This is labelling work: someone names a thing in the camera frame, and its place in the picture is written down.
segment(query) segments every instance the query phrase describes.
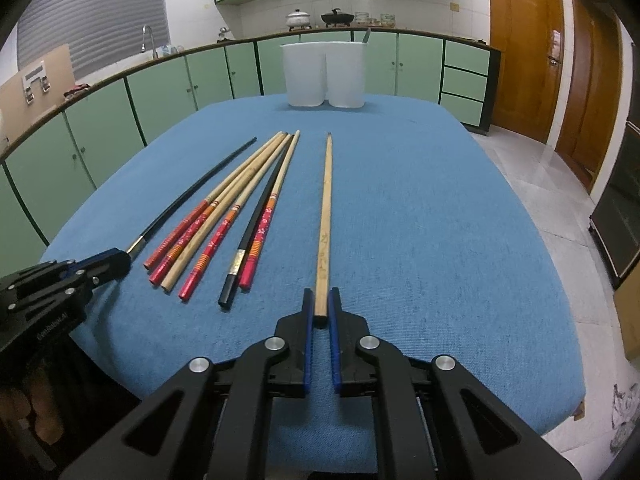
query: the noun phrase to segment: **blue tablecloth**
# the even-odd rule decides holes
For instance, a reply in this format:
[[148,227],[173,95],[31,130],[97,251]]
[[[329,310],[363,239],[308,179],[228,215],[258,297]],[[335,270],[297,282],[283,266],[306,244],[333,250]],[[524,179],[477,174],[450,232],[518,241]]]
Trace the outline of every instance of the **blue tablecloth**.
[[[575,327],[554,265],[508,183],[460,123],[435,104],[367,96],[359,110],[302,110],[277,95],[211,105],[118,170],[63,227],[43,259],[80,260],[111,247],[126,249],[178,194],[250,137],[258,137],[257,147],[278,130],[297,129],[300,142],[252,292],[238,294],[228,314],[216,304],[266,179],[188,304],[175,292],[152,288],[142,267],[229,169],[175,214],[126,279],[97,290],[87,321],[73,333],[81,348],[144,397],[194,356],[226,360],[272,335],[281,316],[300,308],[303,288],[315,283],[324,144],[331,131],[330,285],[340,287],[344,309],[365,316],[371,333],[409,356],[455,356],[540,433],[567,417],[585,390]],[[328,348],[327,331],[315,330],[310,395],[275,401],[270,463],[373,471],[370,403],[334,395]]]

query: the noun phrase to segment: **metal band on chopstick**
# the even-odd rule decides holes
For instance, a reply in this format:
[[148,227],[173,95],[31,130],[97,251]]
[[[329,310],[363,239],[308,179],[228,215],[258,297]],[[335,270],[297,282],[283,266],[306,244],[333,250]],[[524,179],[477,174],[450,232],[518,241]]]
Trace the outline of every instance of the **metal band on chopstick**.
[[326,137],[324,154],[324,181],[322,185],[322,209],[320,213],[320,237],[318,240],[318,264],[316,266],[316,304],[314,323],[324,326],[327,322],[329,294],[329,249],[331,247],[331,186],[334,150],[331,134]]
[[273,164],[273,161],[277,158],[278,154],[288,145],[288,143],[290,142],[290,139],[291,139],[291,136],[287,136],[285,139],[282,140],[282,142],[277,147],[277,149],[268,158],[267,162],[265,162],[263,167],[260,168],[260,171],[258,171],[255,174],[255,176],[251,179],[251,182],[247,184],[247,186],[244,188],[240,196],[236,199],[236,203],[228,211],[228,213],[225,216],[225,219],[219,225],[218,229],[216,230],[215,234],[213,235],[213,237],[205,247],[204,251],[202,251],[202,254],[198,258],[198,261],[196,262],[195,266],[189,273],[187,279],[184,282],[184,285],[182,286],[182,288],[180,289],[180,292],[178,293],[178,298],[180,298],[183,301],[189,300],[189,298],[193,294],[193,291],[196,289],[196,286],[198,286],[198,283],[202,279],[202,275],[204,274],[204,271],[207,269],[207,266],[209,265],[209,261],[212,259],[212,257],[218,250],[218,247],[222,243],[222,240],[224,240],[226,233],[229,231],[229,228],[235,221],[236,217],[238,216],[238,213],[244,207],[244,204],[246,203],[247,199],[251,196],[251,193],[254,192],[255,187],[261,181],[261,179],[263,178],[264,174],[267,172],[271,164]]
[[271,153],[276,150],[279,145],[278,139],[275,139],[267,148],[258,156],[245,171],[242,172],[242,177],[230,187],[229,190],[225,190],[224,198],[220,199],[220,204],[215,209],[215,211],[207,218],[199,229],[199,231],[193,236],[191,241],[187,244],[187,246],[182,250],[180,256],[178,256],[174,265],[171,267],[169,272],[167,273],[160,286],[166,291],[170,292],[172,288],[174,288],[175,283],[180,278],[180,275],[189,264],[189,261],[193,257],[193,255],[198,250],[198,247],[205,240],[209,232],[215,227],[220,217],[225,213],[225,211],[231,206],[236,199],[236,197],[242,192],[242,190],[246,187],[247,183],[254,177],[254,175],[260,170],[265,161],[270,157]]
[[291,162],[291,157],[293,156],[293,151],[296,149],[296,144],[298,143],[299,137],[300,131],[297,131],[296,135],[293,137],[293,141],[289,145],[284,164],[282,165],[282,168],[280,168],[280,173],[278,174],[278,178],[273,185],[273,190],[271,191],[269,201],[267,202],[267,205],[264,208],[264,212],[262,213],[262,217],[260,218],[258,229],[255,232],[254,240],[251,243],[251,248],[249,249],[249,253],[246,258],[246,263],[242,267],[240,279],[238,280],[238,285],[240,286],[240,288],[242,288],[242,290],[248,290],[251,287],[252,281],[254,280],[255,269],[258,265],[258,258],[260,257],[260,252],[262,251],[264,240],[267,237],[267,232],[269,231],[271,218],[273,218],[273,210],[275,209],[276,203],[278,202],[280,189],[282,188],[282,183],[284,182],[284,177],[287,174],[287,169],[289,168],[289,163]]
[[[277,145],[278,139],[282,138],[282,136],[274,136],[270,141],[271,144]],[[207,218],[217,209],[218,205],[222,200],[224,200],[225,196],[234,188],[236,183],[238,183],[245,175],[245,172],[248,171],[248,168],[245,168],[240,174],[238,174],[235,179],[229,183],[229,185],[222,190],[222,192],[216,196],[215,200],[213,200],[207,207],[200,213],[200,215],[187,227],[187,230],[178,238],[178,241],[174,244],[173,247],[169,250],[169,252],[162,258],[162,261],[158,264],[158,266],[151,272],[149,275],[149,281],[153,285],[159,285],[160,282],[167,275],[173,264],[178,259],[178,256],[182,253],[184,248],[188,245],[191,239],[195,236],[195,234],[200,230],[200,228],[204,225]]]
[[201,176],[196,182],[191,184],[191,187],[187,189],[184,193],[182,193],[178,198],[174,200],[174,202],[164,211],[162,211],[158,217],[148,225],[148,227],[140,233],[140,236],[133,242],[129,249],[127,249],[127,254],[131,256],[131,259],[135,259],[136,256],[140,254],[140,251],[144,249],[146,244],[151,237],[153,237],[159,229],[164,225],[164,223],[169,219],[169,217],[174,214],[178,208],[186,202],[186,200],[193,195],[197,190],[200,189],[203,184],[209,180],[211,177],[218,174],[220,171],[224,170],[226,166],[236,158],[236,156],[240,155],[240,153],[244,152],[249,146],[251,146],[257,139],[254,137],[248,142],[244,143],[237,150],[235,150],[231,155],[227,158],[224,158],[219,163],[217,163],[213,168],[211,168],[207,173]]
[[229,272],[226,275],[225,283],[222,286],[222,290],[220,291],[220,297],[218,298],[218,304],[222,308],[231,308],[233,304],[234,297],[236,295],[236,291],[238,290],[238,282],[239,282],[239,273],[242,269],[244,269],[245,261],[249,256],[249,247],[252,244],[252,240],[256,236],[256,232],[258,229],[258,224],[260,223],[260,219],[264,215],[264,212],[267,208],[273,207],[271,206],[270,197],[273,196],[273,193],[278,193],[276,189],[280,189],[282,185],[281,175],[283,174],[283,170],[286,173],[286,166],[289,165],[289,161],[291,160],[291,155],[293,153],[293,148],[298,142],[298,137],[300,136],[300,130],[296,131],[289,148],[286,152],[282,153],[282,156],[277,161],[273,171],[271,172],[271,176],[269,177],[266,186],[264,186],[264,190],[258,203],[255,206],[254,212],[251,215],[251,219],[249,223],[246,225],[246,229],[244,230],[244,234],[242,235],[242,239],[238,245],[238,250],[236,251],[236,256],[231,262],[231,266],[229,267]]
[[[164,241],[158,246],[158,248],[151,254],[151,256],[149,256],[146,260],[145,263],[143,264],[145,266],[145,269],[153,269],[162,259],[162,256],[169,250],[169,248],[175,244],[178,240],[178,238],[180,238],[180,236],[182,235],[183,232],[185,232],[187,230],[187,228],[195,221],[195,219],[207,208],[207,206],[209,204],[211,204],[212,200],[220,194],[220,192],[225,189],[225,187],[228,186],[228,184],[238,175],[240,174],[244,168],[246,168],[249,164],[251,164],[255,158],[257,156],[260,155],[261,152],[264,151],[264,149],[269,145],[270,142],[273,142],[273,140],[275,139],[275,137],[277,137],[278,134],[275,134],[273,137],[271,137],[270,140],[268,140],[262,147],[260,147],[253,155],[251,155],[247,160],[245,160],[240,166],[238,166],[235,170],[232,171],[231,174],[229,174],[228,177],[226,177],[225,180],[223,180],[222,182],[220,182],[220,184],[218,184],[213,191],[211,191],[211,193],[209,193],[207,195],[207,197],[202,200],[194,209],[193,211],[191,211],[178,225],[177,227],[171,231],[171,233],[168,235],[167,238],[164,239]],[[175,212],[175,210],[177,209],[174,208],[171,211],[171,214]]]

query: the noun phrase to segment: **kitchen counter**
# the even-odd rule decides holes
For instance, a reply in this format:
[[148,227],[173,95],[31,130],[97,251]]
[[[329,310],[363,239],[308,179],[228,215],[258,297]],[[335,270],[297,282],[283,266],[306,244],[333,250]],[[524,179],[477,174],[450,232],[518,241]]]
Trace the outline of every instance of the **kitchen counter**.
[[[11,153],[18,147],[20,146],[26,139],[29,138],[29,136],[35,132],[36,130],[38,130],[43,124],[47,123],[48,121],[52,120],[52,118],[54,118],[56,115],[58,115],[60,112],[66,110],[67,108],[69,108],[71,105],[77,103],[79,100],[82,100],[83,98],[87,97],[88,95],[91,95],[93,92],[98,91],[99,89],[109,85],[110,83],[113,83],[114,81],[117,81],[118,79],[122,79],[128,75],[131,75],[135,72],[139,72],[141,70],[144,70],[146,68],[152,67],[154,65],[157,64],[161,64],[164,62],[167,62],[169,60],[172,59],[177,59],[179,57],[184,57],[184,56],[188,56],[189,54],[196,54],[198,52],[204,52],[206,50],[211,50],[211,49],[215,49],[215,48],[220,48],[222,46],[229,46],[229,45],[233,45],[233,44],[241,44],[241,43],[252,43],[254,41],[261,41],[261,40],[270,40],[272,38],[284,38],[287,36],[304,36],[305,34],[314,34],[314,33],[318,33],[318,32],[330,32],[330,31],[340,31],[340,30],[345,30],[345,31],[351,31],[351,32],[356,32],[356,31],[366,31],[367,27],[338,27],[338,28],[313,28],[310,30],[294,30],[292,32],[278,32],[275,34],[269,34],[266,36],[259,36],[256,38],[244,38],[242,40],[229,40],[229,41],[224,41],[222,43],[216,43],[216,44],[208,44],[208,45],[203,45],[203,46],[199,46],[196,48],[191,48],[189,50],[185,50],[183,52],[178,52],[176,54],[171,54],[169,56],[164,56],[161,57],[160,59],[153,59],[153,60],[149,60],[149,61],[145,61],[142,62],[139,65],[133,66],[129,69],[123,70],[122,72],[118,72],[108,78],[103,79],[102,81],[100,81],[98,84],[95,84],[93,86],[91,86],[91,88],[85,92],[82,92],[81,94],[77,94],[75,95],[73,98],[67,100],[64,104],[58,106],[58,107],[54,107],[52,109],[50,109],[47,113],[45,113],[44,115],[41,115],[38,120],[36,120],[29,128],[27,128],[22,134],[18,135],[17,137],[15,137],[14,142],[12,142],[7,149],[2,152],[0,154],[0,164],[4,162],[4,160],[11,155]],[[455,40],[458,43],[466,43],[469,44],[471,46],[476,46],[476,47],[480,47],[480,48],[484,48],[487,50],[496,50],[490,46],[487,46],[486,44],[484,44],[481,41],[475,41],[475,40],[470,40],[468,38],[459,38],[456,36],[446,36],[443,34],[435,34],[432,32],[426,32],[423,30],[408,30],[408,29],[404,29],[404,28],[388,28],[388,27],[371,27],[371,30],[373,32],[396,32],[396,33],[401,33],[401,34],[412,34],[415,36],[427,36],[430,38],[441,38],[444,40]]]

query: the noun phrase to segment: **white plastic container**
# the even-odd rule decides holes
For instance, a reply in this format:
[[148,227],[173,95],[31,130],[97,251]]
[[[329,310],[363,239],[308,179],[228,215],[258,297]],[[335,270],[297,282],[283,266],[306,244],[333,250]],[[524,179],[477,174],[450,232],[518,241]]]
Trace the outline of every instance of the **white plastic container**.
[[325,41],[282,46],[287,99],[291,106],[319,106],[326,94]]
[[326,97],[331,106],[364,106],[364,47],[359,41],[325,43]]

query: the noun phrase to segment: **window blind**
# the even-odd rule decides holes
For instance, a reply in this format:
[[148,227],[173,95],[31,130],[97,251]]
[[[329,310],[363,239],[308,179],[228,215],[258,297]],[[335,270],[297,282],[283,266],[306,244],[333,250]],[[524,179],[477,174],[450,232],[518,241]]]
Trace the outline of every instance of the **window blind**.
[[18,20],[18,68],[68,43],[79,79],[139,53],[145,24],[156,46],[169,43],[164,0],[33,0]]

